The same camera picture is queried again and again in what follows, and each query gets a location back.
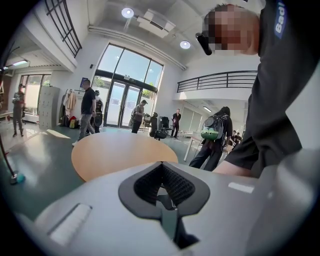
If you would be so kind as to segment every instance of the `round wooden table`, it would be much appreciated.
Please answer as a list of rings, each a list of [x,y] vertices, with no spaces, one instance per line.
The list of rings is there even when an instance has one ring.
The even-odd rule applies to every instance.
[[[125,131],[100,132],[80,140],[71,161],[86,182],[127,168],[167,161],[178,163],[175,152],[152,137]]]

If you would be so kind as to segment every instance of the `black mesh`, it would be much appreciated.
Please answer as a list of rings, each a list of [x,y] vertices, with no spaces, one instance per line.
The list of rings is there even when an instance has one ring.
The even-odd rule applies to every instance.
[[[195,186],[173,170],[163,166],[162,173],[164,188],[176,206],[188,199],[195,192]]]
[[[159,165],[134,183],[134,192],[137,196],[154,206],[156,205],[157,194],[161,185],[161,169],[162,165]]]

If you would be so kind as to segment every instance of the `railing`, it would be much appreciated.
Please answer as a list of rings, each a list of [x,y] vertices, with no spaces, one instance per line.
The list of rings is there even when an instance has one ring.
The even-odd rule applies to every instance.
[[[48,11],[46,15],[51,17],[62,42],[65,42],[76,57],[82,46],[72,24],[66,0],[44,0],[44,2]]]
[[[257,71],[241,70],[208,74],[178,82],[177,93],[215,89],[215,88],[252,88]]]

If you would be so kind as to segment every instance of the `bag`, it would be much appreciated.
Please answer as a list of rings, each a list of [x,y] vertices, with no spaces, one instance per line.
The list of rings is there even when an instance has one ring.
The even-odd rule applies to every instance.
[[[71,129],[76,129],[76,128],[78,128],[78,120],[76,119],[75,116],[73,116],[73,117],[70,118],[69,128],[71,128]]]
[[[62,117],[61,126],[69,127],[69,125],[70,125],[69,116],[65,114]]]
[[[203,127],[201,130],[201,137],[210,141],[215,141],[224,137],[224,119],[227,115],[222,117],[218,115],[211,115],[204,121]]]

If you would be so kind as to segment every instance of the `cabinet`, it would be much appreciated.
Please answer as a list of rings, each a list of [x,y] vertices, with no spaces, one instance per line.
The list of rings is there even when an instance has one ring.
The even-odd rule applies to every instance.
[[[52,129],[57,125],[57,108],[60,89],[52,86],[41,86],[39,96],[39,127]]]

